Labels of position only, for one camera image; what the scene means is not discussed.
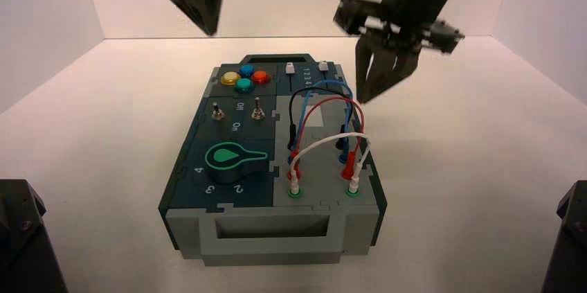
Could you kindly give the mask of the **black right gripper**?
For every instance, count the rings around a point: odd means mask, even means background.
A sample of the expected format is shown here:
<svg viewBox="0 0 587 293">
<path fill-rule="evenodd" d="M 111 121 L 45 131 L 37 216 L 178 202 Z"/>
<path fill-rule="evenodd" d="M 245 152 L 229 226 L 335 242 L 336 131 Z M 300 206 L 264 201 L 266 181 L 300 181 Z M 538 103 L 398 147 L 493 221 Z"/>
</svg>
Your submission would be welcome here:
<svg viewBox="0 0 587 293">
<path fill-rule="evenodd" d="M 355 47 L 356 97 L 367 103 L 410 77 L 419 59 L 419 46 L 452 53 L 464 35 L 438 20 L 447 0 L 381 0 L 382 19 L 399 27 L 391 53 L 380 37 L 362 35 Z"/>
</svg>

